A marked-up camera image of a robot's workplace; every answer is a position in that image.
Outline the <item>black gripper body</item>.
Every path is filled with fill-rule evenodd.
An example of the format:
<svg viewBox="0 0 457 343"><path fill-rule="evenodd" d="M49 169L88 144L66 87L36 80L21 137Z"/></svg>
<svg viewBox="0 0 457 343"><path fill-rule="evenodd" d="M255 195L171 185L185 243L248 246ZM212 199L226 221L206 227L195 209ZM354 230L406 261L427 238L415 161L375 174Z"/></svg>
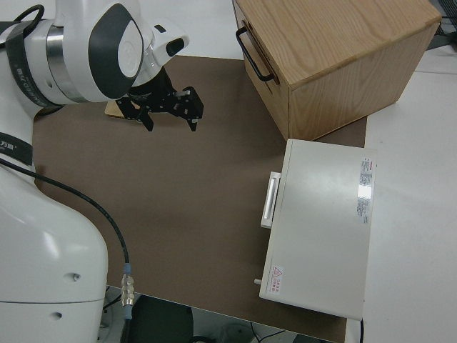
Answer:
<svg viewBox="0 0 457 343"><path fill-rule="evenodd" d="M185 109L176 92L169 75L161 70L153 79L129 89L127 114L140 114L142 110L183 114Z"/></svg>

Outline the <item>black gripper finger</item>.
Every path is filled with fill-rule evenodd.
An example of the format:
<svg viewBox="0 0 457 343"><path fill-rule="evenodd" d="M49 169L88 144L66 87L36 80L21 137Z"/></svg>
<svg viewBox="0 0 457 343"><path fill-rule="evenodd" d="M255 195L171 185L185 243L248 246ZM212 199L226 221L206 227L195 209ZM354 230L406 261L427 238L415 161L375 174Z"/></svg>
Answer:
<svg viewBox="0 0 457 343"><path fill-rule="evenodd" d="M140 122L145 126L147 131L153 131L154 122L149 116L149 108L147 106L136 108L127 97L117 99L115 102L123 118Z"/></svg>
<svg viewBox="0 0 457 343"><path fill-rule="evenodd" d="M203 118L203 102L192 86L184 88L178 99L178 116L186 120L191 131L196 131L198 122Z"/></svg>

